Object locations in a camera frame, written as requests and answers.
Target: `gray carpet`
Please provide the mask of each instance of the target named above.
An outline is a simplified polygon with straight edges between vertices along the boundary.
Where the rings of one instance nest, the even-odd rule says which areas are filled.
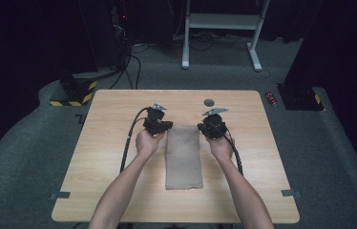
[[[301,220],[276,224],[276,228],[357,228],[357,156],[326,91],[314,89],[325,111],[299,112],[286,110],[276,89],[276,84],[284,82],[301,43],[260,41],[257,51],[264,71],[256,73],[244,39],[240,41],[207,51],[190,50],[189,70],[181,68],[182,49],[150,46],[140,52],[146,46],[135,47],[142,67],[138,88],[258,91],[290,186],[302,194],[296,198]],[[192,45],[202,49],[208,44]],[[133,81],[137,68],[132,59],[128,71]],[[108,89],[115,81],[116,76],[101,78],[95,89]],[[75,225],[52,220],[50,195],[60,190],[80,134],[76,115],[85,115],[90,104],[52,107],[49,98],[57,83],[44,87],[40,106],[0,140],[0,228],[69,229]],[[126,74],[115,88],[130,88]],[[267,91],[276,95],[279,107],[272,108],[264,100]],[[77,228],[87,228],[87,222]]]

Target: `small round object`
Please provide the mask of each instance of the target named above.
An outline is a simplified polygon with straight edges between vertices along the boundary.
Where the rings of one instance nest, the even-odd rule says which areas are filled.
[[[215,105],[215,102],[214,102],[214,100],[207,98],[204,100],[204,105],[207,107],[212,107]]]

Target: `yellow and black tape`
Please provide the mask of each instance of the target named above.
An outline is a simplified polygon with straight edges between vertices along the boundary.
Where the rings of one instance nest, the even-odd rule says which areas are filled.
[[[89,103],[90,99],[93,96],[93,92],[95,90],[95,85],[97,84],[97,81],[92,82],[89,86],[87,91],[84,92],[84,94],[81,95],[82,99],[77,101],[77,100],[56,100],[56,99],[51,99],[51,105],[55,107],[62,107],[62,106],[73,106],[73,107],[78,107],[78,106],[85,106],[87,103]]]
[[[321,98],[317,94],[315,94],[315,100],[316,103],[321,104]]]

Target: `hand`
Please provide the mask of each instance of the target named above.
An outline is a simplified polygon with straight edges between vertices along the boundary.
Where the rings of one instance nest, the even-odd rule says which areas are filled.
[[[142,130],[136,135],[136,148],[139,154],[151,157],[158,149],[158,143],[164,137],[164,132],[156,136],[150,135],[148,131]]]
[[[235,139],[231,138],[229,134],[225,134],[228,139],[232,139],[233,144],[235,145]],[[211,153],[217,160],[223,159],[231,159],[233,155],[232,146],[225,139],[225,137],[220,137],[218,139],[211,139],[205,137],[205,139],[209,142],[209,146],[211,147]]]

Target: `forearm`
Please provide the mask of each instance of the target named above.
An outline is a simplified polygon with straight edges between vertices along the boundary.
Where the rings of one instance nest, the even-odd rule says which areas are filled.
[[[147,160],[146,156],[136,155],[130,165],[110,184],[95,208],[89,228],[118,226]]]
[[[274,228],[262,198],[232,160],[219,160],[243,228]]]

